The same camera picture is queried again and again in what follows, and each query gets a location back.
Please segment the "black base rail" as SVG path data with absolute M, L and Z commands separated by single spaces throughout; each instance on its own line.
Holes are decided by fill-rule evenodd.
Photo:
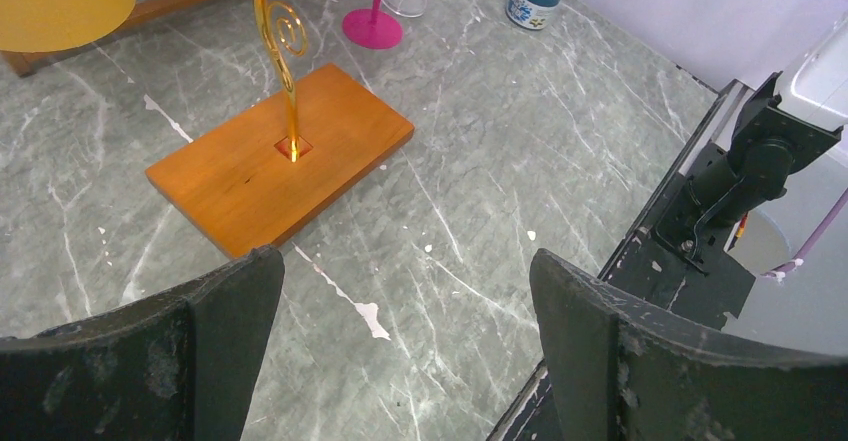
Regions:
M 685 176 L 712 166 L 724 143 L 719 135 L 734 129 L 751 88 L 734 80 L 718 94 L 694 134 L 674 159 L 660 185 L 601 268 L 600 276 L 624 291 L 711 328 L 722 328 L 726 312 L 737 315 L 750 293 L 754 277 L 726 254 L 733 228 L 705 240 L 702 252 L 716 271 L 707 277 L 668 252 L 651 232 Z M 555 388 L 548 362 L 542 360 L 489 434 L 491 440 L 561 440 L 564 437 L 555 406 Z

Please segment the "yellow wine glass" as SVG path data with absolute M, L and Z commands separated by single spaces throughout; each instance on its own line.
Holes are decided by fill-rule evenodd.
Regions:
M 114 32 L 136 0 L 1 0 L 1 49 L 54 52 Z

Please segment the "magenta wine glass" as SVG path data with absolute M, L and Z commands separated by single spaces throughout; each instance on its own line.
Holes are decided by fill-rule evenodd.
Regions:
M 396 47 L 403 38 L 400 23 L 383 12 L 382 0 L 372 0 L 367 9 L 349 12 L 342 21 L 342 30 L 354 44 L 372 50 L 386 50 Z

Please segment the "gold wire glass rack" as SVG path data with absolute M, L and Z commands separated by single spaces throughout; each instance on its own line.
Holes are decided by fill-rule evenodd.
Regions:
M 282 90 L 150 166 L 150 183 L 231 258 L 290 239 L 413 135 L 411 122 L 329 64 L 295 79 L 307 49 L 293 8 L 254 0 Z

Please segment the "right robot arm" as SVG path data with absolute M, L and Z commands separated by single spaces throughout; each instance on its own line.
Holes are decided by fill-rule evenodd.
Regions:
M 712 232 L 782 197 L 789 176 L 836 145 L 846 124 L 847 21 L 840 19 L 745 102 L 729 149 L 687 176 L 653 229 L 658 241 L 702 269 Z

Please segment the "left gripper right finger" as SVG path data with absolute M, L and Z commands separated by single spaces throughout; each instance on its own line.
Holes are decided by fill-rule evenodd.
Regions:
M 843 440 L 847 361 L 709 328 L 534 255 L 529 284 L 568 440 Z

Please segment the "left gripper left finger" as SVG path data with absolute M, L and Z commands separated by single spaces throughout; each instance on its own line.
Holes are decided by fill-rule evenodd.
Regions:
M 1 341 L 5 440 L 237 440 L 281 297 L 263 246 L 203 276 Z

